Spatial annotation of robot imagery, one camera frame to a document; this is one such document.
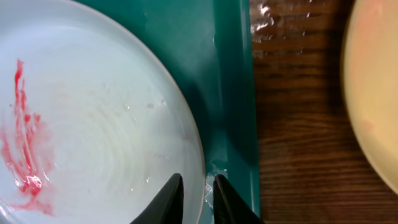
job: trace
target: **brown wooden surface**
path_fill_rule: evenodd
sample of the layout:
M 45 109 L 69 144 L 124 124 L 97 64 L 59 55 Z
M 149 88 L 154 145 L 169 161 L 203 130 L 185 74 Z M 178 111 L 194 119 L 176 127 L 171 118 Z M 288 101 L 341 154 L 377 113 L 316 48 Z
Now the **brown wooden surface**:
M 367 162 L 342 100 L 340 48 L 353 1 L 250 3 L 252 24 L 269 22 L 252 43 L 262 219 L 398 223 L 398 196 Z

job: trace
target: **tray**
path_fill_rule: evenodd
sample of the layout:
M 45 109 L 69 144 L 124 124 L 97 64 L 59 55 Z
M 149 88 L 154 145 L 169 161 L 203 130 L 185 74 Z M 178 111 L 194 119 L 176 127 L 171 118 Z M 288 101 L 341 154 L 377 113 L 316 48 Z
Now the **tray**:
M 79 0 L 119 22 L 174 77 L 197 122 L 206 162 L 200 223 L 212 220 L 216 174 L 259 215 L 259 168 L 247 0 Z

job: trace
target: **red sauce smear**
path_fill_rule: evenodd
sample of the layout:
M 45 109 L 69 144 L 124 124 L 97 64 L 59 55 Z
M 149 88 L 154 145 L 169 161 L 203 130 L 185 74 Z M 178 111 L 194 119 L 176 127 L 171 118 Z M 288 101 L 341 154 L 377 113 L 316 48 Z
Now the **red sauce smear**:
M 29 201 L 23 205 L 8 205 L 18 210 L 39 210 L 47 215 L 53 215 L 53 208 L 49 203 L 40 202 L 38 197 L 42 190 L 48 188 L 46 173 L 53 169 L 51 151 L 43 150 L 44 143 L 49 140 L 44 132 L 45 123 L 37 113 L 31 113 L 26 104 L 27 96 L 24 90 L 25 79 L 22 78 L 23 62 L 17 61 L 15 73 L 15 104 L 13 115 L 15 127 L 4 125 L 0 127 L 2 141 L 1 155 L 7 168 L 15 177 L 22 196 Z

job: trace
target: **green cutting board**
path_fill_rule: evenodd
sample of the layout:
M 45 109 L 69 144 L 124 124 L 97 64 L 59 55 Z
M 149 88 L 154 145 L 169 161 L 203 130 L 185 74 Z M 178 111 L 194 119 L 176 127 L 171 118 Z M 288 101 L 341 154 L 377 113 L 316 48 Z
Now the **green cutting board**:
M 197 123 L 211 223 L 214 175 L 259 215 L 259 168 L 247 0 L 79 0 L 129 29 L 174 77 Z

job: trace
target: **beige bowl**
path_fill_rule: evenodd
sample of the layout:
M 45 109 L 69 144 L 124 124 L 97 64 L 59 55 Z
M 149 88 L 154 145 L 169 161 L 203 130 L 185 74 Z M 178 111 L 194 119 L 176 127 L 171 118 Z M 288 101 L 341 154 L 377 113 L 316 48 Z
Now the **beige bowl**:
M 355 135 L 374 169 L 398 193 L 398 1 L 356 1 L 343 64 Z

